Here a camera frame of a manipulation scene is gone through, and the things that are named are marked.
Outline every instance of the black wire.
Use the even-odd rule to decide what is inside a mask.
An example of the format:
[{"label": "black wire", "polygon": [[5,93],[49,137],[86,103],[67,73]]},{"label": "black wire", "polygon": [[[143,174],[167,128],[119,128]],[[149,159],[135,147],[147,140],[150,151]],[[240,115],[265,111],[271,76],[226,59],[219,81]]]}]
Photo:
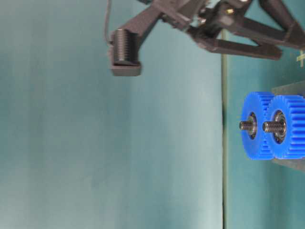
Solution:
[{"label": "black wire", "polygon": [[105,42],[107,43],[107,45],[109,45],[109,46],[111,45],[110,38],[108,36],[111,3],[112,3],[112,0],[107,0],[105,22],[104,22],[104,39],[105,39]]}]

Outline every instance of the threaded knob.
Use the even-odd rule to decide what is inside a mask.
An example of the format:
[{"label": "threaded knob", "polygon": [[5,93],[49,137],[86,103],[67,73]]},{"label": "threaded knob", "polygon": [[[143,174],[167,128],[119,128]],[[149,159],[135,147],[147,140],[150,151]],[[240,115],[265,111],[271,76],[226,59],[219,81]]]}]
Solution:
[{"label": "threaded knob", "polygon": [[136,48],[136,36],[134,33],[118,29],[114,34],[114,64],[137,65],[138,55]]},{"label": "threaded knob", "polygon": [[251,131],[251,130],[253,130],[253,122],[251,122],[251,121],[240,122],[239,129]]},{"label": "threaded knob", "polygon": [[285,124],[281,122],[264,122],[263,130],[266,133],[277,133],[285,131]]}]

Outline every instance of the blue gear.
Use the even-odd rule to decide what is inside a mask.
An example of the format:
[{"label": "blue gear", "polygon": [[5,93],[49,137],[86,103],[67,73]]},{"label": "blue gear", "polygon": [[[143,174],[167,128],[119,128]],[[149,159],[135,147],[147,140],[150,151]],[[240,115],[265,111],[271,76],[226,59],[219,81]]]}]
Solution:
[{"label": "blue gear", "polygon": [[299,95],[276,96],[267,110],[267,120],[273,121],[277,111],[281,111],[285,116],[286,136],[279,144],[274,134],[266,134],[267,142],[275,157],[278,159],[305,157],[305,99]]},{"label": "blue gear", "polygon": [[257,132],[251,139],[247,131],[242,131],[244,149],[252,160],[270,160],[274,158],[273,153],[266,141],[266,133],[262,126],[266,121],[265,113],[274,95],[270,92],[252,92],[244,100],[242,121],[247,121],[251,113],[255,113],[257,121]]}]

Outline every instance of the threaded bolt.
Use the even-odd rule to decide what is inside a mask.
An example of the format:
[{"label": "threaded bolt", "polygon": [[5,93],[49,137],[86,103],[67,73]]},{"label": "threaded bolt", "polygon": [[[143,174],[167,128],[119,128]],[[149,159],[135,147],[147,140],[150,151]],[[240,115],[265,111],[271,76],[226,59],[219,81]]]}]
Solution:
[{"label": "threaded bolt", "polygon": [[285,124],[282,122],[264,122],[263,130],[266,133],[278,133],[285,131]]},{"label": "threaded bolt", "polygon": [[242,121],[239,123],[239,129],[240,130],[253,130],[253,122],[251,121]]}]

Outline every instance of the black threaded cylinder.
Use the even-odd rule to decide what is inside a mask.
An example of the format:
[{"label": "black threaded cylinder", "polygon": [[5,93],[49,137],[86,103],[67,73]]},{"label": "black threaded cylinder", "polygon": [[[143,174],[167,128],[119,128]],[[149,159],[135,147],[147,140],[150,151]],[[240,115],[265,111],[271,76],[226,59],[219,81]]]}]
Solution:
[{"label": "black threaded cylinder", "polygon": [[134,33],[118,29],[114,35],[114,64],[135,65],[137,64],[136,36]]}]

